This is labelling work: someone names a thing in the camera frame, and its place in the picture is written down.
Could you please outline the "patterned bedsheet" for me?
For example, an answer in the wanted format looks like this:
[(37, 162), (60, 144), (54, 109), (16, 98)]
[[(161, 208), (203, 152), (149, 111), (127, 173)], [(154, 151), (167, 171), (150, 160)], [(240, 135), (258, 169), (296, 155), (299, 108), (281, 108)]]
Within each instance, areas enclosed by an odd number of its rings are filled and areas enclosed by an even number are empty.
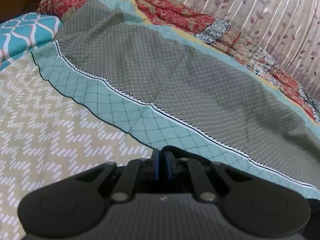
[(89, 0), (1, 69), (1, 239), (319, 239), (319, 125), (134, 0)]

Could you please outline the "red floral quilt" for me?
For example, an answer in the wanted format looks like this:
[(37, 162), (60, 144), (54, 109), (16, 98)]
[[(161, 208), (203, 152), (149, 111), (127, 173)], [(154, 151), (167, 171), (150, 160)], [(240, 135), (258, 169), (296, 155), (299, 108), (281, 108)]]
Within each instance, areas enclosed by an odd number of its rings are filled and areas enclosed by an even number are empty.
[[(88, 0), (42, 0), (39, 14), (53, 15), (66, 20)], [(174, 0), (135, 0), (138, 9), (155, 25), (170, 25), (204, 40), (204, 30), (217, 31), (204, 42), (233, 57), (255, 75), (276, 86), (289, 99), (299, 104), (308, 116), (319, 122), (319, 104), (308, 96), (297, 81), (280, 70), (268, 53), (226, 22), (188, 9)]]

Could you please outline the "leaf pattern curtain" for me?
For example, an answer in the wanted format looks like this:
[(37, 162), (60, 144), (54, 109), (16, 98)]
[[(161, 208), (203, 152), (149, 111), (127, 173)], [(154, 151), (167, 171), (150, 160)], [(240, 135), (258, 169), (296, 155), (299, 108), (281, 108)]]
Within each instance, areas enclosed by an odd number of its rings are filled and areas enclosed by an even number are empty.
[(319, 0), (177, 0), (229, 22), (319, 97)]

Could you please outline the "teal patterned pillow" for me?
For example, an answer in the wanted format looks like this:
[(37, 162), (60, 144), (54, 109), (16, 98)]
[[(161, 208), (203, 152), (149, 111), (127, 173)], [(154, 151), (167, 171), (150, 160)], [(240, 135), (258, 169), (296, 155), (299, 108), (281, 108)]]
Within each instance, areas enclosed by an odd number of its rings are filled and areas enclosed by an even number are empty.
[(1, 69), (50, 42), (62, 26), (57, 16), (30, 12), (1, 23)]

